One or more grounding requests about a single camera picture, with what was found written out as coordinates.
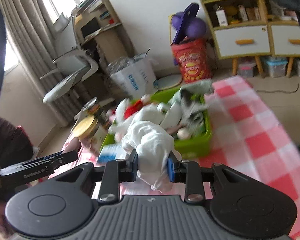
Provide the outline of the white sock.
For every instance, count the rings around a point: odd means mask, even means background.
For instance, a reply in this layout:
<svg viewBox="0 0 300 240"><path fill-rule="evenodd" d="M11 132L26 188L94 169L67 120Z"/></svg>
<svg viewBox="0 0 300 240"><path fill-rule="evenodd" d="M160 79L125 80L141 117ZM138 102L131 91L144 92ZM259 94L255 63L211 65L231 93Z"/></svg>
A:
<svg viewBox="0 0 300 240"><path fill-rule="evenodd" d="M135 122L129 126L121 146L127 153L137 152L138 178L152 190L166 193L172 189L167 171L168 158L170 153L177 160L182 157L174 147L174 138L163 128L150 121Z"/></svg>

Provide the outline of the santa plush toy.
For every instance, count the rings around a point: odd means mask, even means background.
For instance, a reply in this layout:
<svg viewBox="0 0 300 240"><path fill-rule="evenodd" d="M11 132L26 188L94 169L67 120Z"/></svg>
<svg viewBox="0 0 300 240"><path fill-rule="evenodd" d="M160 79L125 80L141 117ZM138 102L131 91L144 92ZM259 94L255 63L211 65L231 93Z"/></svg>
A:
<svg viewBox="0 0 300 240"><path fill-rule="evenodd" d="M112 123L120 124L126 121L131 116L134 116L146 105L151 103L151 95L146 94L141 99L132 101L128 98L123 99L116 109L107 111L107 117L109 117Z"/></svg>

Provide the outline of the light green towel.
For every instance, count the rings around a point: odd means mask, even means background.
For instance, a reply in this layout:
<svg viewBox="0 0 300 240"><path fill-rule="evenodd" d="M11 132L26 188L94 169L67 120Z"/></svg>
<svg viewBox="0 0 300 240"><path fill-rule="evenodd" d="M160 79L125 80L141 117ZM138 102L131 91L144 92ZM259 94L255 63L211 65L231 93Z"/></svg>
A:
<svg viewBox="0 0 300 240"><path fill-rule="evenodd" d="M168 101L169 105L176 103L180 107L182 114L180 123L194 137L205 133L204 112L208 105L204 103L204 95L213 93L212 80L203 79L181 86Z"/></svg>

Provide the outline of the blue white milk carton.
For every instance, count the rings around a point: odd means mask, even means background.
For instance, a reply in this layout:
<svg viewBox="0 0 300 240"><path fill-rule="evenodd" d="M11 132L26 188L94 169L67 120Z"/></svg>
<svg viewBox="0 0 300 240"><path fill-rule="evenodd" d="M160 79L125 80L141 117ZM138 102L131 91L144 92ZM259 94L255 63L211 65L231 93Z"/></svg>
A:
<svg viewBox="0 0 300 240"><path fill-rule="evenodd" d="M126 159L127 155L127 152L120 144L105 145L100 152L97 162L105 164L116 159Z"/></svg>

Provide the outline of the green plastic bin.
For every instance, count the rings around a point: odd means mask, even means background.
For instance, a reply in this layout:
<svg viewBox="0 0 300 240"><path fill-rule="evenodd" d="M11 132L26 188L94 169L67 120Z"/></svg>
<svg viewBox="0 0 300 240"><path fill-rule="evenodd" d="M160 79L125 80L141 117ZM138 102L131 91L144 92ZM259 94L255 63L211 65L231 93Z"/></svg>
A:
<svg viewBox="0 0 300 240"><path fill-rule="evenodd" d="M207 110L204 112L205 133L196 137L192 136L188 129L180 123L182 117L180 107L176 103L172 106L168 104L168 101L179 89L172 88L151 95L150 104L157 105L158 110L166 115L167 122L170 125L164 130L174 138L174 147L184 158L195 158L206 155L209 152L209 144L212 136ZM121 140L125 135L121 133L108 133L103 144L104 146L114 143L121 145Z"/></svg>

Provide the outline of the gold lid snack jar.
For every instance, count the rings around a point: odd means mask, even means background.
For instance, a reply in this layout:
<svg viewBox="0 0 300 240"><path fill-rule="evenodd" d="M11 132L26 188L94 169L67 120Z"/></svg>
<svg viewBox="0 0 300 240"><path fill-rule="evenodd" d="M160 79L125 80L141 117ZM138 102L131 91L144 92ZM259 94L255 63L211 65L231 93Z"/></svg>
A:
<svg viewBox="0 0 300 240"><path fill-rule="evenodd" d="M89 115L81 120L71 133L95 156L99 156L101 146L108 134L93 115Z"/></svg>

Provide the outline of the red white checkered tablecloth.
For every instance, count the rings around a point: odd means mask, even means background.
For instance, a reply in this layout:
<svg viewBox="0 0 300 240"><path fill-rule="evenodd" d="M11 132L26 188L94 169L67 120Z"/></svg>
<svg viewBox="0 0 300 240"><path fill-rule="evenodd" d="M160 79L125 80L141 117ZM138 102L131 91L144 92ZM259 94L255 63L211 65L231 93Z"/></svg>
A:
<svg viewBox="0 0 300 240"><path fill-rule="evenodd" d="M290 232L300 237L300 153L275 114L240 76L213 83L207 95L209 152L193 159L223 163L288 195L298 215Z"/></svg>

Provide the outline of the round bathroom scale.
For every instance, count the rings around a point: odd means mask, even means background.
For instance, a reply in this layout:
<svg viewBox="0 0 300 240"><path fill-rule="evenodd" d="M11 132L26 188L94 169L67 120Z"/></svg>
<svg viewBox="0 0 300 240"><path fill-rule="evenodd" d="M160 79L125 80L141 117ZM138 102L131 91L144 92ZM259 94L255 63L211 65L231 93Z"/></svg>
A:
<svg viewBox="0 0 300 240"><path fill-rule="evenodd" d="M181 84L183 78L181 74L171 74L158 79L158 90L167 90Z"/></svg>

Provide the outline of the white office chair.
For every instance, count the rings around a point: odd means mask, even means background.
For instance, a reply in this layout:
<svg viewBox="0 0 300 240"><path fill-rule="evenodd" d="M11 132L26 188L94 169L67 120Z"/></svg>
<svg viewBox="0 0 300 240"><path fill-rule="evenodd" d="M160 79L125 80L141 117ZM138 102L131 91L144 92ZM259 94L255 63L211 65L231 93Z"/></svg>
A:
<svg viewBox="0 0 300 240"><path fill-rule="evenodd" d="M82 83L99 69L98 63L88 54L88 51L81 48L75 31L74 16L66 18L61 14L53 26L57 31L54 42L57 57L53 60L56 67L41 78L62 74L64 79L43 97L44 104L54 102L69 93L75 85Z"/></svg>

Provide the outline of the red chips bucket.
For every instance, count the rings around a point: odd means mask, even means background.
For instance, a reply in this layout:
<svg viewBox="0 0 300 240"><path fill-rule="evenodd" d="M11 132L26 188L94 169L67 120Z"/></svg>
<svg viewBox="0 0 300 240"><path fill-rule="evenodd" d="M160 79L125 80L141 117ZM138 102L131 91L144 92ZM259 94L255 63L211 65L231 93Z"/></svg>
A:
<svg viewBox="0 0 300 240"><path fill-rule="evenodd" d="M180 44L171 44L171 50L185 83L212 77L207 61L206 39L185 39Z"/></svg>

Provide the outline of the clear storage box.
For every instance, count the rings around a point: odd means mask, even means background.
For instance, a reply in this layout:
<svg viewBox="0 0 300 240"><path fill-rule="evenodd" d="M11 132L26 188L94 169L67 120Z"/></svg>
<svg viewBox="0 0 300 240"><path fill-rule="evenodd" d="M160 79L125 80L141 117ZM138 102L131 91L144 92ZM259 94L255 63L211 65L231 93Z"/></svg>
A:
<svg viewBox="0 0 300 240"><path fill-rule="evenodd" d="M251 61L241 61L238 65L237 74L243 78L250 78L254 76L254 68L256 63L254 60Z"/></svg>

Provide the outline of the blue lid storage box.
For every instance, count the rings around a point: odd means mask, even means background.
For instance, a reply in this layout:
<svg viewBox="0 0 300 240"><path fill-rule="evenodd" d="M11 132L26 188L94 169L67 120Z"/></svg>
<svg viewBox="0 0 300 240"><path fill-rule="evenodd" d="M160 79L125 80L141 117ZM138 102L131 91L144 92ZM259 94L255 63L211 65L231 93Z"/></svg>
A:
<svg viewBox="0 0 300 240"><path fill-rule="evenodd" d="M286 75L286 57L265 56L261 58L266 73L271 78L284 77Z"/></svg>

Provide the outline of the purple jumping ball toy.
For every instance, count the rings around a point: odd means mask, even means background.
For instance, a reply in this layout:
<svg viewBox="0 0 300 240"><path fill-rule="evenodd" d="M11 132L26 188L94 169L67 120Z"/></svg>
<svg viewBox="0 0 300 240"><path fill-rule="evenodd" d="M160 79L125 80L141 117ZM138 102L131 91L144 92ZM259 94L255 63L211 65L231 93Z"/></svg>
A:
<svg viewBox="0 0 300 240"><path fill-rule="evenodd" d="M180 44L185 40L198 39L206 35L206 23L197 17L199 11L198 3L191 3L184 11L177 12L171 16L170 25L175 30L171 44Z"/></svg>

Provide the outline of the wooden desk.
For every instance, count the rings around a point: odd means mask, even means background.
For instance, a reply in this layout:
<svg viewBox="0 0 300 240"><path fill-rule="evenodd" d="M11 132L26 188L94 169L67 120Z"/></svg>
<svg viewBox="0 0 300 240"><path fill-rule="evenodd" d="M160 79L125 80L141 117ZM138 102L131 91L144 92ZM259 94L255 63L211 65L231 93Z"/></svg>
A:
<svg viewBox="0 0 300 240"><path fill-rule="evenodd" d="M110 0L84 0L71 12L81 47L93 46L107 63L131 57L135 50Z"/></svg>

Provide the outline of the wooden shelf cabinet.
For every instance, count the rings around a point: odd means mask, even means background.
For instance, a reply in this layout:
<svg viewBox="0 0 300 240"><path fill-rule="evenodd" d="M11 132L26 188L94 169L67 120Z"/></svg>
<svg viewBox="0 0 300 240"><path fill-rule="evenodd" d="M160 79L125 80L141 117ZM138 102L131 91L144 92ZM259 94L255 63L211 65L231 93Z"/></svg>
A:
<svg viewBox="0 0 300 240"><path fill-rule="evenodd" d="M237 74L241 59L255 60L265 76L261 57L271 54L270 30L264 0L200 0L219 60L231 60Z"/></svg>

